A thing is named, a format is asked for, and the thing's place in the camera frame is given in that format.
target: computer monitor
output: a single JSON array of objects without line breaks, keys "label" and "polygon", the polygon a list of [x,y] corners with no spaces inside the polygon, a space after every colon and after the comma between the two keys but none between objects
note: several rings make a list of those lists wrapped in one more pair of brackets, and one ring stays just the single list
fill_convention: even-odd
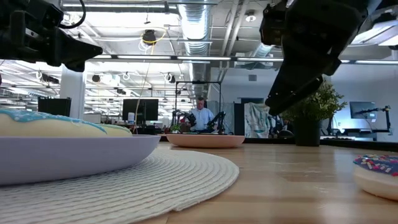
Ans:
[{"label": "computer monitor", "polygon": [[350,102],[349,110],[351,111],[352,119],[376,119],[377,111],[363,113],[363,111],[373,110],[376,104],[373,102]]},{"label": "computer monitor", "polygon": [[[123,120],[127,121],[129,112],[136,113],[138,100],[123,100]],[[159,100],[142,99],[139,101],[137,121],[157,121]]]},{"label": "computer monitor", "polygon": [[52,115],[62,115],[69,117],[71,102],[72,102],[71,98],[66,98],[66,99],[39,98],[37,111],[49,113]]}]

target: person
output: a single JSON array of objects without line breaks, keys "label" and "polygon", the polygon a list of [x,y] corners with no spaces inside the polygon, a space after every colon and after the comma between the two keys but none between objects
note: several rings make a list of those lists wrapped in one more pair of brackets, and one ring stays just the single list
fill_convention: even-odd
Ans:
[{"label": "person", "polygon": [[214,119],[214,114],[207,108],[205,108],[205,99],[199,97],[197,99],[197,107],[191,110],[196,118],[196,125],[192,126],[190,129],[193,132],[199,133],[209,133],[207,123]]},{"label": "person", "polygon": [[284,127],[282,129],[290,131],[291,133],[294,133],[293,124],[291,121],[289,121],[287,119],[284,119]]}]

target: sprinkled donut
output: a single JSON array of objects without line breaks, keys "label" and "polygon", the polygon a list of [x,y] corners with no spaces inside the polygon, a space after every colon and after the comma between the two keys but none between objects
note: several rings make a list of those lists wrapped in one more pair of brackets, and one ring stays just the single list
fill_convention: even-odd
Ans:
[{"label": "sprinkled donut", "polygon": [[368,154],[354,160],[355,182],[379,197],[398,200],[398,156]]},{"label": "sprinkled donut", "polygon": [[0,136],[106,137],[104,128],[66,116],[26,110],[0,110]]}]

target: office desk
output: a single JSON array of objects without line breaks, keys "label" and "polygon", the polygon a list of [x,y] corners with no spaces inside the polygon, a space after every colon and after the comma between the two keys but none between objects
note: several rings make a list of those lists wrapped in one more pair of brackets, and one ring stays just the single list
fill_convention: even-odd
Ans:
[{"label": "office desk", "polygon": [[238,180],[206,202],[140,224],[397,223],[398,202],[362,191],[352,178],[355,155],[393,152],[274,144],[189,150],[233,161]]}]

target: sprinkles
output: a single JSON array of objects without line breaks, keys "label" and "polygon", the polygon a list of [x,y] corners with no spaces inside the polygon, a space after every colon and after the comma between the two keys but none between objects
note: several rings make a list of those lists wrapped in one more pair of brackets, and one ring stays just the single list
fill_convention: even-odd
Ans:
[{"label": "sprinkles", "polygon": [[398,156],[368,154],[357,156],[353,162],[364,169],[398,177]]}]

